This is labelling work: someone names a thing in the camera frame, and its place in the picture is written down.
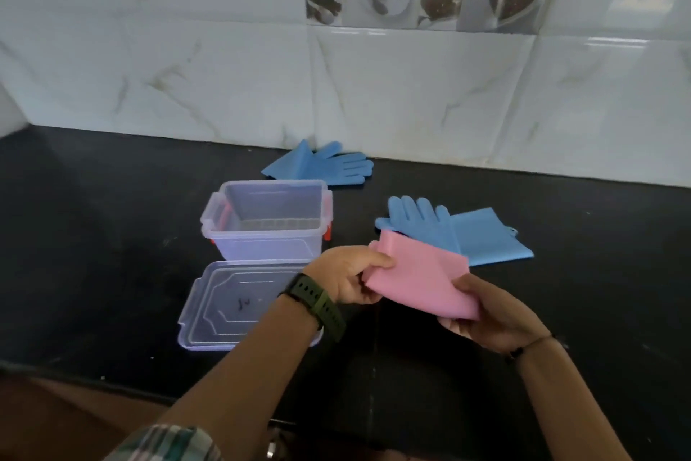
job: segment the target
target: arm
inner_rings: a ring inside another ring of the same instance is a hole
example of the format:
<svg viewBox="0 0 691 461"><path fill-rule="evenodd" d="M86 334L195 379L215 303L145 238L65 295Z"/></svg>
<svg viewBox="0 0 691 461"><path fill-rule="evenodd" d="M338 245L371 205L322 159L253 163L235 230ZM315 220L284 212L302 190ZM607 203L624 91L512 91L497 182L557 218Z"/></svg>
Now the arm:
<svg viewBox="0 0 691 461"><path fill-rule="evenodd" d="M393 266L367 247L327 250L303 271L340 303L375 303L358 274L367 266ZM247 337L168 412L160 423L198 426L227 460L252 458L281 395L317 331L317 320L298 301L281 295Z"/></svg>
<svg viewBox="0 0 691 461"><path fill-rule="evenodd" d="M478 297L481 318L439 322L494 352L523 347L516 366L555 461L631 461L573 361L530 308L472 274L454 285Z"/></svg>

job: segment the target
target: transparent plastic box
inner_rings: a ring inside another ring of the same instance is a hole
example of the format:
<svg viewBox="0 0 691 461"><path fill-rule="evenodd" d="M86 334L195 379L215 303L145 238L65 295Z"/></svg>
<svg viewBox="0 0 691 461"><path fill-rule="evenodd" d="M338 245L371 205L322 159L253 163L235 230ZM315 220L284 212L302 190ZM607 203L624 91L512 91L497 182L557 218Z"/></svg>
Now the transparent plastic box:
<svg viewBox="0 0 691 461"><path fill-rule="evenodd" d="M333 221L321 180L229 181L212 194L202 234L232 263L305 263Z"/></svg>
<svg viewBox="0 0 691 461"><path fill-rule="evenodd" d="M177 342L193 351L232 350L302 269L292 263L211 263L192 285L177 320ZM323 332L319 330L312 345Z"/></svg>

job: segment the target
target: wristwatch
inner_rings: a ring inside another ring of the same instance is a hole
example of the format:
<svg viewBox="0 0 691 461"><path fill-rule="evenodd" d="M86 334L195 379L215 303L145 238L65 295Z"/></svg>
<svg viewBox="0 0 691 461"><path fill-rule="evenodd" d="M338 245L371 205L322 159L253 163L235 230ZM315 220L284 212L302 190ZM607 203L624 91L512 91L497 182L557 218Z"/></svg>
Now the wristwatch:
<svg viewBox="0 0 691 461"><path fill-rule="evenodd" d="M324 326L334 341L341 341L346 331L346 322L329 294L314 279L305 274L297 274L282 293L305 305L319 321L319 327Z"/></svg>

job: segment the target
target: black countertop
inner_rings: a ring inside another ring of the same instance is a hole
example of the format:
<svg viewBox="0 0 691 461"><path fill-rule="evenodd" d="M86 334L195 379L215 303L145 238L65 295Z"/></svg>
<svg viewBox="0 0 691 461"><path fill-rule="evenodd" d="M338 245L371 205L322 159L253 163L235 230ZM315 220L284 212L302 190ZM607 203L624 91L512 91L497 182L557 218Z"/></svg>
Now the black countertop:
<svg viewBox="0 0 691 461"><path fill-rule="evenodd" d="M0 140L0 366L171 402L220 360L176 341L216 248L210 194L281 155L60 128ZM391 195L452 213L492 206L536 257L476 267L557 334L637 461L691 457L691 190L376 160L335 188L334 245L366 244ZM514 371L384 300L347 307L307 352L275 419L375 446L548 459Z"/></svg>

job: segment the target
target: plaid shirt sleeve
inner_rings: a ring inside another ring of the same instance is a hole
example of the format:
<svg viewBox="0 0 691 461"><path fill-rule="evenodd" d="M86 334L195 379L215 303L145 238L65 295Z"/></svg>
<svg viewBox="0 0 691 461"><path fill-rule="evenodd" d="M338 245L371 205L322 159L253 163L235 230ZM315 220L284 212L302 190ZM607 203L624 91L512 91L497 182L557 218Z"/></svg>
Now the plaid shirt sleeve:
<svg viewBox="0 0 691 461"><path fill-rule="evenodd" d="M202 429L155 424L134 432L104 461L222 461Z"/></svg>

